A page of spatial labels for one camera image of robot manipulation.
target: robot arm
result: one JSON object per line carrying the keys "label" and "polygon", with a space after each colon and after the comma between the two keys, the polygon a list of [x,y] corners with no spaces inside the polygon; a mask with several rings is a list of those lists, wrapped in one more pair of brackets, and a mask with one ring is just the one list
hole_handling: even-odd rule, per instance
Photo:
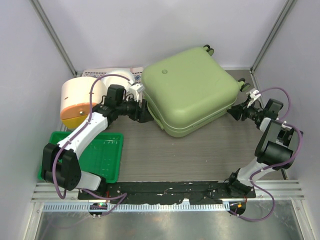
{"label": "robot arm", "polygon": [[[297,150],[299,137],[298,133],[285,123],[277,121],[278,113],[283,107],[283,103],[274,99],[269,99],[265,108],[256,108],[254,103],[261,95],[256,89],[248,92],[248,99],[228,110],[236,120],[249,118],[254,121],[256,127],[263,132],[263,135],[255,149],[255,158],[245,167],[233,172],[228,181],[230,192],[247,195],[252,189],[250,177],[253,173],[268,166],[281,164],[287,161]],[[263,170],[252,178],[255,182],[270,172],[280,169],[288,169],[293,161],[282,166]]]}
{"label": "robot arm", "polygon": [[104,131],[119,116],[129,116],[130,119],[139,123],[153,120],[150,115],[146,100],[139,102],[143,85],[135,84],[129,88],[129,94],[133,98],[124,99],[125,88],[122,85],[112,84],[108,87],[107,95],[103,104],[97,104],[92,108],[91,119],[89,116],[85,121],[68,137],[58,144],[48,143],[43,149],[41,176],[47,182],[53,183],[54,159],[67,142],[59,156],[60,160],[56,165],[56,179],[60,187],[66,190],[88,189],[97,191],[103,195],[106,188],[106,180],[102,176],[90,172],[81,171],[78,159],[90,142],[102,131]]}

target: white wall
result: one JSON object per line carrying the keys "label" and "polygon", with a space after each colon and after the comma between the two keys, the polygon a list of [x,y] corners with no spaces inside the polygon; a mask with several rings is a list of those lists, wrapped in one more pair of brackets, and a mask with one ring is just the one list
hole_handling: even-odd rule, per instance
{"label": "white wall", "polygon": [[27,0],[0,3],[0,239],[21,240],[42,151],[72,76]]}
{"label": "white wall", "polygon": [[251,67],[286,0],[40,0],[76,70],[146,66],[210,44]]}
{"label": "white wall", "polygon": [[[289,169],[299,179],[319,234],[320,208],[320,1],[298,0],[256,71],[261,89],[285,88],[292,98],[287,120],[304,131],[303,148]],[[280,98],[281,92],[267,97]]]}

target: suitcase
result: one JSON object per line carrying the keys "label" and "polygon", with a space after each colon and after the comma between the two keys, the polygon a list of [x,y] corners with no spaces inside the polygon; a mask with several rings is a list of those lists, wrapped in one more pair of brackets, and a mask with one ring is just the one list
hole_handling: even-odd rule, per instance
{"label": "suitcase", "polygon": [[211,57],[210,46],[195,47],[159,61],[141,75],[154,120],[173,137],[183,137],[221,117],[246,90]]}

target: wooden floor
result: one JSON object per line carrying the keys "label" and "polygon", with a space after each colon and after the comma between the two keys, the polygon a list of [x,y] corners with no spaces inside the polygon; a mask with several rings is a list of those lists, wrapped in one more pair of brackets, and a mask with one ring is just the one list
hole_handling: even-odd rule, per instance
{"label": "wooden floor", "polygon": [[[228,72],[253,87],[248,70]],[[246,98],[240,92],[236,104]],[[262,136],[251,120],[238,122],[228,114],[182,138],[171,137],[155,121],[141,124],[126,116],[107,131],[124,135],[119,182],[224,180],[254,158]],[[282,176],[278,171],[264,179]]]}

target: green tray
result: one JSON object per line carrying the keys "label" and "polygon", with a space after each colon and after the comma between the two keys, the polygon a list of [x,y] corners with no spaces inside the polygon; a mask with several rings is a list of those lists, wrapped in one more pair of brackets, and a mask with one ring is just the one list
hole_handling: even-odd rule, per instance
{"label": "green tray", "polygon": [[[49,142],[57,144],[69,134],[71,132],[54,131]],[[115,183],[119,176],[123,143],[124,136],[121,133],[100,133],[81,154],[79,159],[81,170],[102,176],[107,183]],[[42,180],[41,167],[38,179]]]}

